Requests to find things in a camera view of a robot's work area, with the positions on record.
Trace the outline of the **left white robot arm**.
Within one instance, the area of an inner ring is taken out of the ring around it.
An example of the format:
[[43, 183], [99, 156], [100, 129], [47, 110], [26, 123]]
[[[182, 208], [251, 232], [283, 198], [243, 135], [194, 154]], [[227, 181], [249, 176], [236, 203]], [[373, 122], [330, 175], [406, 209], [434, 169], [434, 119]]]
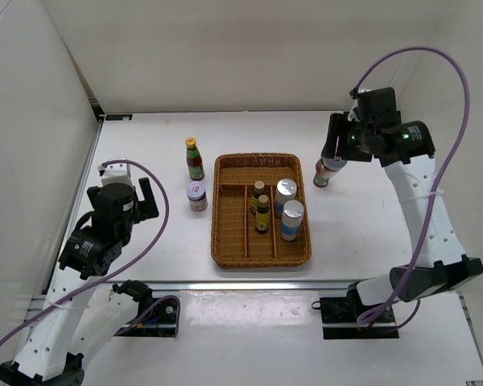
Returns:
[[0, 365], [8, 385], [79, 385], [85, 365], [130, 320], [143, 322], [152, 313], [151, 290], [140, 281], [115, 285], [115, 297], [92, 322], [79, 322], [94, 292], [94, 283], [109, 271], [130, 242], [133, 227], [159, 216], [147, 178], [137, 196], [130, 177], [104, 177], [87, 190], [92, 211], [77, 222], [66, 241], [37, 324], [14, 359]]

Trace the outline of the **white blue canister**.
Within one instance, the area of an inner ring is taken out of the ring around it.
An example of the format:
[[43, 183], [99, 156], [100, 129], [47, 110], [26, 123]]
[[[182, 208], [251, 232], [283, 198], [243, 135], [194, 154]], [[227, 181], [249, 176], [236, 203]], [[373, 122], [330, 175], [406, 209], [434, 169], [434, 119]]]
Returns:
[[284, 205], [295, 198], [297, 194], [296, 182], [292, 179], [281, 179], [275, 190], [275, 214], [282, 217]]
[[290, 200], [284, 204], [280, 223], [280, 236], [283, 240], [293, 241], [297, 238], [304, 213], [304, 206], [298, 200]]

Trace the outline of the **silver lid jar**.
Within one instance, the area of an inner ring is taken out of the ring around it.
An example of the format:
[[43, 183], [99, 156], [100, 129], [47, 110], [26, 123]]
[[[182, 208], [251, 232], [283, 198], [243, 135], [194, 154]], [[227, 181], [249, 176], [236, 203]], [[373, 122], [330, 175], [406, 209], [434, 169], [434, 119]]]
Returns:
[[201, 181], [193, 181], [188, 184], [186, 195], [190, 208], [193, 211], [204, 211], [208, 206], [206, 190]]

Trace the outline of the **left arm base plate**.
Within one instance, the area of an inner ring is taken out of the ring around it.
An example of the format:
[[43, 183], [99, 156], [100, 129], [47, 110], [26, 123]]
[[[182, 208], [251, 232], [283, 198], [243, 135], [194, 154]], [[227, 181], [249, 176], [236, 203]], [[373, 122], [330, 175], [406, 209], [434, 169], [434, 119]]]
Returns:
[[180, 299], [175, 294], [144, 298], [138, 313], [115, 334], [115, 337], [175, 338], [179, 332]]

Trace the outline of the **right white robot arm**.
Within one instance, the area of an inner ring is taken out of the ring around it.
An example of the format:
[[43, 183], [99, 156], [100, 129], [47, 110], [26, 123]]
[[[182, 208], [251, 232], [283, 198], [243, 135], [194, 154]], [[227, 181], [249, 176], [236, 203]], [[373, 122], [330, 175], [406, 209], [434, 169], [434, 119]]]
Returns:
[[[322, 184], [347, 162], [378, 160], [392, 182], [412, 243], [409, 263], [353, 283], [346, 314], [369, 323], [394, 302], [419, 301], [479, 276], [454, 234], [439, 191], [442, 170], [421, 121], [405, 122], [391, 87], [353, 90], [349, 111], [333, 113], [316, 167]], [[211, 253], [222, 268], [297, 266], [311, 255], [299, 159], [292, 154], [225, 154], [214, 166]]]

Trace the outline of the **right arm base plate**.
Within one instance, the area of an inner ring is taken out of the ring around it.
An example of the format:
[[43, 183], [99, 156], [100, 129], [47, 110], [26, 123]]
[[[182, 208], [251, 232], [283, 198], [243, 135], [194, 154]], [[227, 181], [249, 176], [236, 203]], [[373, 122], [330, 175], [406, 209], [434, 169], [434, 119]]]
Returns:
[[311, 304], [320, 312], [326, 340], [398, 339], [394, 311], [388, 307], [376, 322], [360, 324], [344, 298], [320, 298]]

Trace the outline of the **small yellow label bottle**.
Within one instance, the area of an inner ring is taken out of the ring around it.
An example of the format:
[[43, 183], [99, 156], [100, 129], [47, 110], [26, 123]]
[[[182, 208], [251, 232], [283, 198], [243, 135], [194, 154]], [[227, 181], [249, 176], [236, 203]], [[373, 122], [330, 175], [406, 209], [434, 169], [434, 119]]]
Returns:
[[258, 205], [256, 208], [256, 224], [257, 232], [265, 233], [270, 225], [270, 206], [269, 197], [267, 195], [260, 195], [258, 197]]

